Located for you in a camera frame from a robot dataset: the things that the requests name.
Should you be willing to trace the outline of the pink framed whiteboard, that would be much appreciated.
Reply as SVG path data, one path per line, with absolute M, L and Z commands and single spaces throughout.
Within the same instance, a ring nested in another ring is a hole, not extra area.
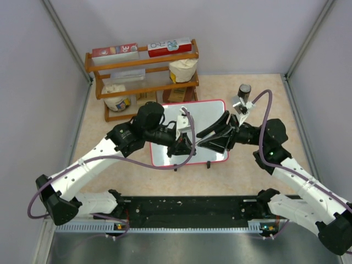
M 195 122 L 195 133 L 209 127 L 217 119 L 219 119 L 219 117 L 226 110 L 223 100 L 171 103 L 164 104 L 163 107 L 167 123 L 172 120 L 176 120 L 177 116 L 180 115 L 179 110 L 182 107 L 187 108 Z M 152 165 L 156 167 L 170 167 L 174 164 L 184 162 L 187 158 L 187 155 L 172 156 L 169 158 L 167 156 L 167 147 L 154 143 L 150 144 L 150 149 Z M 188 164 L 204 163 L 206 165 L 207 161 L 210 161 L 212 164 L 215 162 L 224 162 L 227 159 L 228 152 L 217 153 L 206 148 L 196 147 L 196 155 L 190 159 Z

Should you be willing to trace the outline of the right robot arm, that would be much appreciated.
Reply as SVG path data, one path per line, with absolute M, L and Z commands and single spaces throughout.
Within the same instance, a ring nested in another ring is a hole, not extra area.
M 273 189 L 260 191 L 258 214 L 265 218 L 282 216 L 306 228 L 336 255 L 351 252 L 351 202 L 304 170 L 282 146 L 288 136 L 280 119 L 269 119 L 257 127 L 225 111 L 197 138 L 199 147 L 219 153 L 231 150 L 235 144 L 259 146 L 253 153 L 259 167 L 289 185 L 300 198 L 293 200 Z

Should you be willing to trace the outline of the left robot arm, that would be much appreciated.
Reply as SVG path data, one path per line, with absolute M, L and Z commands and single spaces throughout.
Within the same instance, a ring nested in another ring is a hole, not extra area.
M 101 172 L 118 161 L 130 162 L 129 155 L 142 149 L 146 142 L 167 147 L 167 154 L 195 154 L 195 138 L 187 133 L 194 131 L 194 121 L 185 107 L 180 115 L 164 125 L 164 107 L 148 102 L 140 107 L 137 115 L 116 125 L 85 156 L 68 168 L 52 176 L 41 175 L 36 179 L 37 195 L 49 216 L 60 226 L 75 217 L 98 214 L 119 218 L 125 210 L 125 201 L 115 190 L 102 193 L 81 193 L 81 189 Z

